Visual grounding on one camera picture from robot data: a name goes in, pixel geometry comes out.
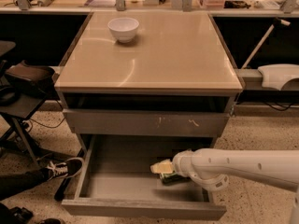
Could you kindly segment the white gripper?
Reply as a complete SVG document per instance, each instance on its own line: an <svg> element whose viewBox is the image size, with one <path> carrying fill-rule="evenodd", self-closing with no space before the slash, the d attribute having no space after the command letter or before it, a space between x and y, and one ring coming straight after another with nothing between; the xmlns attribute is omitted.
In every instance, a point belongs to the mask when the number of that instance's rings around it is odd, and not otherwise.
<svg viewBox="0 0 299 224"><path fill-rule="evenodd" d="M172 174L175 170L178 175L196 177L198 173L192 164L192 159L195 157L195 154L196 152L191 150L179 152L172 161L164 160L152 164L150 170L154 174Z"/></svg>

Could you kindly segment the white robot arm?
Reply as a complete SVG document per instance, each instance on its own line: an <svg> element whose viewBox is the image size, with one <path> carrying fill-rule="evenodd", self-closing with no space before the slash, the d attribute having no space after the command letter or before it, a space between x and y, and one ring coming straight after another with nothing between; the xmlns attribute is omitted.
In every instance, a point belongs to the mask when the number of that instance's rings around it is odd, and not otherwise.
<svg viewBox="0 0 299 224"><path fill-rule="evenodd" d="M150 170L159 175L188 177L210 192L226 188L229 175L295 192L290 224L299 224L298 150L185 150L172 160L152 164Z"/></svg>

